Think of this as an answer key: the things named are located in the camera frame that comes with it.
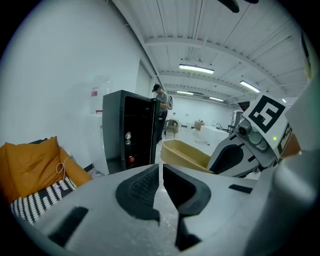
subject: black and white striped fabric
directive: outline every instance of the black and white striped fabric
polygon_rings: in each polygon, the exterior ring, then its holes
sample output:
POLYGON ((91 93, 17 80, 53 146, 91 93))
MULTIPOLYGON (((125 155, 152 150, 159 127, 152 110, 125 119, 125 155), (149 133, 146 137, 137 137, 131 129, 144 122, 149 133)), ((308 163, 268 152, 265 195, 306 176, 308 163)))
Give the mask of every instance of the black and white striped fabric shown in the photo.
POLYGON ((48 210, 51 205, 56 204, 70 192, 77 189, 77 186, 68 177, 59 180, 57 183, 38 191, 37 193, 19 197, 10 204, 13 214, 33 224, 39 217, 48 210))

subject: gray shirt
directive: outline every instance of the gray shirt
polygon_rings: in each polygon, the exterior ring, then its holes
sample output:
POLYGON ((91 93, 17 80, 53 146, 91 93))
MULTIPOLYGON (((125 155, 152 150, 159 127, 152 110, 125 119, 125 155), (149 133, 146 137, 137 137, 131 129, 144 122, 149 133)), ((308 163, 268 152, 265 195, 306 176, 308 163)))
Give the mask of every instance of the gray shirt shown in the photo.
MULTIPOLYGON (((156 98, 160 101, 161 104, 169 104, 169 95, 165 91, 162 94, 157 94, 156 98)), ((168 107, 160 107, 161 112, 167 111, 168 107)))

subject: black rubber pad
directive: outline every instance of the black rubber pad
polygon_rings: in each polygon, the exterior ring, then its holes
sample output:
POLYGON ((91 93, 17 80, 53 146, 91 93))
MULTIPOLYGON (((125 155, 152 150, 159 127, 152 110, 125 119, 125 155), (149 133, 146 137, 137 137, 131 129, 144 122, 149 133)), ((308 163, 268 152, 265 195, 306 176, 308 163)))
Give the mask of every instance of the black rubber pad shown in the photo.
POLYGON ((59 227, 48 236, 49 239, 59 246, 64 247, 87 213, 87 208, 73 208, 59 227))
POLYGON ((237 191, 240 191, 240 192, 243 192, 243 193, 250 194, 253 188, 247 187, 247 186, 240 186, 240 185, 232 184, 231 186, 229 186, 229 189, 237 190, 237 191))
POLYGON ((153 209, 156 191, 159 187, 159 165, 121 182, 115 191, 118 204, 129 215, 141 220, 160 222, 160 213, 153 209))
POLYGON ((201 213, 211 198, 211 190, 201 180, 191 177, 169 164, 163 165, 163 184, 179 212, 175 246, 183 251, 201 241, 197 236, 188 232, 184 217, 201 213))

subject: cap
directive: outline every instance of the cap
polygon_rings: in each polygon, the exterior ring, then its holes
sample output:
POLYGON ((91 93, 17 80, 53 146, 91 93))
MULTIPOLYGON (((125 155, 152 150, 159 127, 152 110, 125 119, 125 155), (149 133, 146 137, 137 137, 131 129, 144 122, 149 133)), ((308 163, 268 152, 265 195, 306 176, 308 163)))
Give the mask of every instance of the cap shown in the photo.
POLYGON ((155 92, 156 90, 158 90, 159 88, 161 88, 160 84, 155 84, 153 87, 152 92, 155 92))

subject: person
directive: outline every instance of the person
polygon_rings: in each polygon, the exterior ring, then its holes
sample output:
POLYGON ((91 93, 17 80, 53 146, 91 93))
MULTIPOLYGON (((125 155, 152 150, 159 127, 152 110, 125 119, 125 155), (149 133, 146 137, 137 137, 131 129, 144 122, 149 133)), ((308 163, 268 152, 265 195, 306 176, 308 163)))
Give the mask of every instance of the person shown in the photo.
POLYGON ((164 130, 166 118, 168 115, 169 95, 166 93, 159 84, 155 84, 152 92, 156 92, 156 98, 160 101, 159 123, 156 137, 156 143, 162 140, 162 132, 164 130))

